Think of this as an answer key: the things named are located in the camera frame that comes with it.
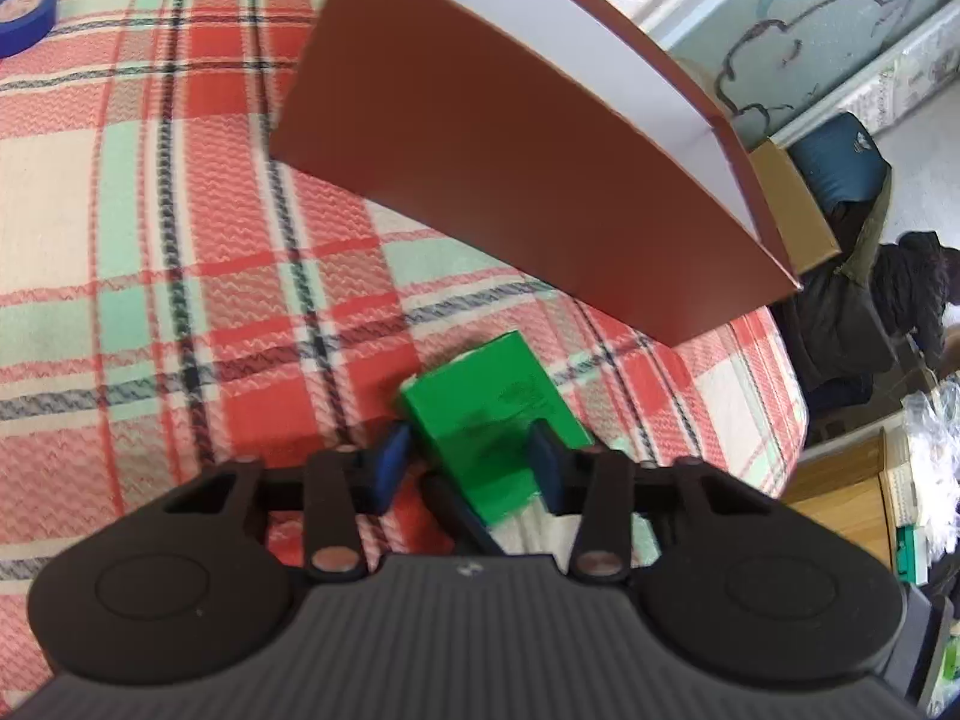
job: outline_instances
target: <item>plastic wrap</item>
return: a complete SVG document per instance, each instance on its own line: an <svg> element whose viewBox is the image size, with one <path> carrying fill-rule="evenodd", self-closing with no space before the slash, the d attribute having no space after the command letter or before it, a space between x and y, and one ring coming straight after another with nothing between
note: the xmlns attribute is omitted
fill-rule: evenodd
<svg viewBox="0 0 960 720"><path fill-rule="evenodd" d="M953 552L960 533L960 385L943 381L930 396L904 398L904 429L917 493L918 519L930 562Z"/></svg>

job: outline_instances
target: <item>red plaid fabric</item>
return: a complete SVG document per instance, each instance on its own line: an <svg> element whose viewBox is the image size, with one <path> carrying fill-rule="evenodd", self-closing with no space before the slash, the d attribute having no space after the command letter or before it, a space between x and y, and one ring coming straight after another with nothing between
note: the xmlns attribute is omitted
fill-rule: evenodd
<svg viewBox="0 0 960 720"><path fill-rule="evenodd" d="M24 608L51 555L207 464L364 445L406 377L514 328L635 459L777 493L797 458L766 311L668 349L270 160L320 1L61 0L0 60L0 707L48 676ZM410 480L361 526L372 557L442 546ZM272 545L294 560L296 522Z"/></svg>

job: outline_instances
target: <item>ribbed gray surface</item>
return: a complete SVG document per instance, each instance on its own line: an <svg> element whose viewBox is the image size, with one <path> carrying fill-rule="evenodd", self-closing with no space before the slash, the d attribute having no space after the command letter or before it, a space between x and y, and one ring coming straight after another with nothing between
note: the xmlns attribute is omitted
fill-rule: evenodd
<svg viewBox="0 0 960 720"><path fill-rule="evenodd" d="M221 674L171 688L113 688L62 676L13 716L863 720L920 715L872 679L796 695L723 683L667 651L621 594L573 584L550 557L396 556L359 584L311 591L280 638Z"/></svg>

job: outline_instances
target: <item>brown box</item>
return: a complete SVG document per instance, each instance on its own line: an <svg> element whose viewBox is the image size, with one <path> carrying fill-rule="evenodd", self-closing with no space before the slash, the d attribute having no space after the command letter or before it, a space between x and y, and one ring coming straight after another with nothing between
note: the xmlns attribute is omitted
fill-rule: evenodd
<svg viewBox="0 0 960 720"><path fill-rule="evenodd" d="M671 346L797 287L730 124L604 0L326 0L271 151Z"/></svg>
<svg viewBox="0 0 960 720"><path fill-rule="evenodd" d="M820 206L787 153L771 141L750 152L750 162L770 205L796 274L805 274L840 253Z"/></svg>

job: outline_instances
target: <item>blue tape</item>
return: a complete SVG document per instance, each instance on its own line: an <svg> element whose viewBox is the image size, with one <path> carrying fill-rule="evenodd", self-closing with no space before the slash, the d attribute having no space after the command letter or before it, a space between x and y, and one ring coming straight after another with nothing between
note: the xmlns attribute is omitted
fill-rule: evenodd
<svg viewBox="0 0 960 720"><path fill-rule="evenodd" d="M56 0L0 0L0 58L39 43L56 23Z"/></svg>

